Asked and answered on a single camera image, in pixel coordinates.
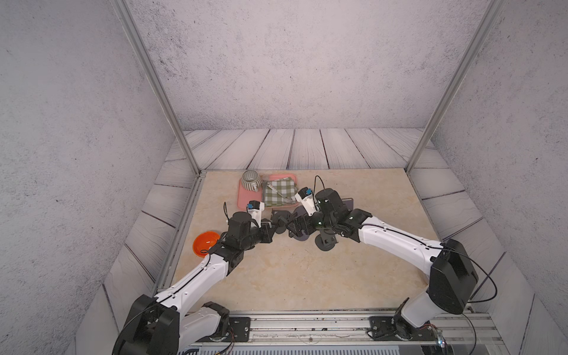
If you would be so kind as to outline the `dark green phone stand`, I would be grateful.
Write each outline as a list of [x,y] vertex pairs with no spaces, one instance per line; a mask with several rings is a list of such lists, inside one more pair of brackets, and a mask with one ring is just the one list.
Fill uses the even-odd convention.
[[321,251],[331,251],[337,244],[336,235],[321,232],[318,236],[316,236],[315,244]]
[[353,210],[354,209],[354,200],[353,198],[344,198],[343,199],[343,203],[346,205],[346,207],[349,210]]
[[288,223],[292,219],[290,211],[286,210],[273,210],[271,221],[272,226],[275,228],[276,235],[282,235],[288,230]]

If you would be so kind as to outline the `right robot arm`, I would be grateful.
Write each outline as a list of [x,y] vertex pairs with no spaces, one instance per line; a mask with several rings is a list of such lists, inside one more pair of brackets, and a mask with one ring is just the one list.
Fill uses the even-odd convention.
[[287,224],[296,237],[319,233],[318,247],[329,251],[337,238],[377,247],[410,263],[426,276],[427,288],[405,300],[392,324],[403,336],[443,313],[460,315],[469,303],[479,276],[460,242],[436,242],[398,229],[361,209],[349,209],[337,191],[314,193],[301,189],[295,196],[306,211]]

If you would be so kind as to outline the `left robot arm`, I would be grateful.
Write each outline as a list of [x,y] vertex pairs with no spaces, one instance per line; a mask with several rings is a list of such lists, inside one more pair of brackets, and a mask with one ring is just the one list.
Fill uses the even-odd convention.
[[180,281],[153,297],[141,295],[132,305],[113,354],[181,354],[204,337],[222,338],[229,310],[208,302],[191,308],[213,285],[226,278],[259,243],[271,243],[277,227],[256,212],[236,212],[228,229],[204,260]]

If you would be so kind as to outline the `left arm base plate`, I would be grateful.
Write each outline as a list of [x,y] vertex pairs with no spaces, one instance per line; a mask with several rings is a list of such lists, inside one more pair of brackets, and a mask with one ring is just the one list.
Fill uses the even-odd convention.
[[217,333],[212,336],[202,337],[198,340],[198,343],[229,343],[231,340],[235,343],[247,343],[249,341],[251,332],[250,317],[230,316],[221,325],[225,330],[223,334]]

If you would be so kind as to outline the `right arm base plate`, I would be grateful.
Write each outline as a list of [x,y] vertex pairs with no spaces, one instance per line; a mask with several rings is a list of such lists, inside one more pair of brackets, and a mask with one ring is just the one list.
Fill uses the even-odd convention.
[[375,316],[369,319],[367,335],[374,341],[435,341],[436,334],[428,325],[414,328],[401,317]]

